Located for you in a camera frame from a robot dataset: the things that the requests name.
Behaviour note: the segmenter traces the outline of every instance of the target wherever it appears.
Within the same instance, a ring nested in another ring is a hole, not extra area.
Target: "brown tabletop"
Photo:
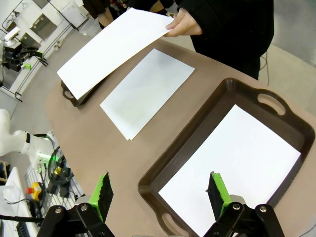
[[[101,102],[153,49],[196,70],[141,132],[127,141],[100,107]],[[255,88],[266,88],[251,77],[215,60],[157,40],[112,74],[88,102],[77,109],[62,95],[60,84],[51,91],[46,112],[57,140],[86,195],[92,194],[101,174],[109,171],[114,198],[106,220],[115,236],[162,237],[155,213],[138,193],[138,181],[167,149],[206,99],[225,78],[236,78]],[[316,118],[284,98],[290,108],[316,130]],[[297,237],[315,220],[316,146],[275,211],[287,237]]]

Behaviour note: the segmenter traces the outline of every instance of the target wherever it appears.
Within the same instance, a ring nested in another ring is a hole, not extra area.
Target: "stack of paper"
[[[76,99],[169,30],[171,17],[130,9],[107,26],[57,74]]]
[[[132,140],[194,68],[153,49],[102,102],[123,136]]]
[[[169,206],[202,237],[215,222],[207,190],[211,171],[229,194],[254,208],[266,203],[300,152],[237,105],[184,166],[159,191]]]

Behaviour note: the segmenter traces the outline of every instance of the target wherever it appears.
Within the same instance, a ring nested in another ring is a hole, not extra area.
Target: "keyboard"
[[[30,237],[30,234],[25,222],[19,222],[16,226],[16,230],[18,231],[19,237]]]

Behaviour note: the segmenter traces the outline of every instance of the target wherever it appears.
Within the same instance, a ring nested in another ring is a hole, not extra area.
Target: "human hand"
[[[166,28],[171,31],[165,34],[165,37],[192,36],[203,33],[197,21],[183,8],[180,8],[178,15]]]

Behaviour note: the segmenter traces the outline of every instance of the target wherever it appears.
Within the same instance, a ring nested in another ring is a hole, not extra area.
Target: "black jacket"
[[[149,10],[157,0],[130,0]],[[261,56],[274,35],[273,0],[176,0],[203,30],[192,36],[196,51],[221,62]]]

